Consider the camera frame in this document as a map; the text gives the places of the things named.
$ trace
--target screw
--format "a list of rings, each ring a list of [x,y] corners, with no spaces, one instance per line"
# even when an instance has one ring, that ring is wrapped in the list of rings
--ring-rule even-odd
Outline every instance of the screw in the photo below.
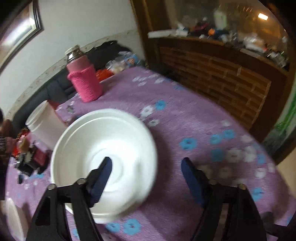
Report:
[[[84,184],[86,183],[86,179],[85,178],[80,178],[77,180],[78,185]]]
[[[52,189],[55,189],[57,186],[54,184],[54,183],[52,183],[52,184],[49,184],[48,186],[47,186],[47,189],[48,190],[52,190]]]
[[[239,189],[246,190],[247,187],[245,184],[239,184]]]
[[[209,184],[216,185],[217,184],[217,181],[215,179],[210,179],[209,180]]]

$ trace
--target table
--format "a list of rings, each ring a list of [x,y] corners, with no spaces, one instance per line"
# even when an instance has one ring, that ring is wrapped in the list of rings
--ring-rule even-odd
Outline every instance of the table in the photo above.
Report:
[[[104,95],[98,100],[83,103],[76,95],[56,113],[69,121],[97,109],[127,111],[148,126],[158,150],[158,174],[151,194],[129,216],[98,225],[104,240],[190,240],[202,208],[194,203],[183,178],[180,164],[184,157],[223,185],[245,183],[260,213],[273,211],[277,224],[289,223],[296,210],[295,198],[262,147],[221,107],[141,67],[116,74],[102,85]],[[18,185],[13,161],[7,173],[6,198],[26,210],[30,219],[50,184],[50,170]],[[78,240],[73,216],[67,212],[67,218],[72,238]],[[225,219],[222,212],[216,236]]]

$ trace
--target framed picture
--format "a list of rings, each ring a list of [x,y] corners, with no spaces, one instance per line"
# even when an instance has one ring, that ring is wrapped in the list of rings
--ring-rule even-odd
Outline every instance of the framed picture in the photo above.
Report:
[[[15,54],[42,30],[38,1],[28,1],[0,35],[0,73]]]

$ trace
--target black frame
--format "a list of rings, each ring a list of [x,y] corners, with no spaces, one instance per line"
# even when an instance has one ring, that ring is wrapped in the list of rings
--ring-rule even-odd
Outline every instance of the black frame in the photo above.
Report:
[[[8,63],[14,58],[14,56],[32,39],[33,36],[37,35],[43,30],[43,26],[40,20],[40,13],[39,13],[39,7],[38,7],[38,0],[24,0],[22,1],[11,13],[9,18],[5,20],[3,25],[0,29],[0,38],[4,35],[7,28],[10,26],[12,21],[16,16],[20,14],[22,10],[24,10],[25,7],[27,7],[30,3],[33,3],[33,14],[34,14],[34,20],[36,24],[36,29],[32,31],[14,50],[13,52],[8,56],[8,58],[5,60],[2,66],[0,66],[0,74],[5,69],[5,67],[8,65]]]

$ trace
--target brick panel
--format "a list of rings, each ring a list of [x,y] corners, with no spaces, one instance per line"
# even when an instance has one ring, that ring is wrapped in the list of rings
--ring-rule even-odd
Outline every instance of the brick panel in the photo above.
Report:
[[[246,129],[256,121],[271,81],[240,65],[204,54],[160,47],[180,83],[221,105]]]

